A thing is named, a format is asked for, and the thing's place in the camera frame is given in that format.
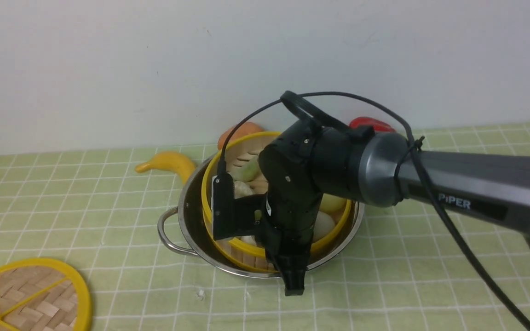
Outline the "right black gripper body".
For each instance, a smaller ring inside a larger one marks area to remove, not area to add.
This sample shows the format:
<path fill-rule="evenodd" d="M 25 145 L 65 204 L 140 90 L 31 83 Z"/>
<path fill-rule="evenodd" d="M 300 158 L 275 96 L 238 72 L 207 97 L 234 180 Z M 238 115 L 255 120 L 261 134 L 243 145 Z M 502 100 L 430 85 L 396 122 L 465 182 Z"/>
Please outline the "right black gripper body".
<path fill-rule="evenodd" d="M 278 272 L 306 268 L 321 199 L 318 189 L 299 189 L 288 182 L 268 183 L 257 243 Z"/>

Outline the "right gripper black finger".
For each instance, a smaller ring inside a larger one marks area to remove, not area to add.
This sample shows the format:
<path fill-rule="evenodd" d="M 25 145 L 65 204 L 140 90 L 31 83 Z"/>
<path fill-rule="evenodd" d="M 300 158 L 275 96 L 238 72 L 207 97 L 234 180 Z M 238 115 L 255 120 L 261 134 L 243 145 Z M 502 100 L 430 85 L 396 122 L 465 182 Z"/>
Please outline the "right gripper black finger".
<path fill-rule="evenodd" d="M 280 275 L 284 282 L 285 296 L 303 295 L 307 266 L 307 255 L 280 256 Z"/>

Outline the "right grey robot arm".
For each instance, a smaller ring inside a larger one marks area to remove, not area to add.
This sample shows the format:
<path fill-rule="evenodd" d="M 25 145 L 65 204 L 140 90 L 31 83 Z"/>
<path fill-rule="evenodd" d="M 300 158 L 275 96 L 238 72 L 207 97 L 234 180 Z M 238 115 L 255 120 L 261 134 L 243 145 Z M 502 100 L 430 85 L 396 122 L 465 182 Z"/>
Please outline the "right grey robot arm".
<path fill-rule="evenodd" d="M 297 121 L 258 156 L 268 182 L 265 205 L 279 229 L 311 225 L 323 193 L 374 207 L 404 199 L 512 229 L 530 249 L 530 156 L 419 151 L 431 188 L 423 188 L 402 135 L 372 126 L 348 131 Z"/>

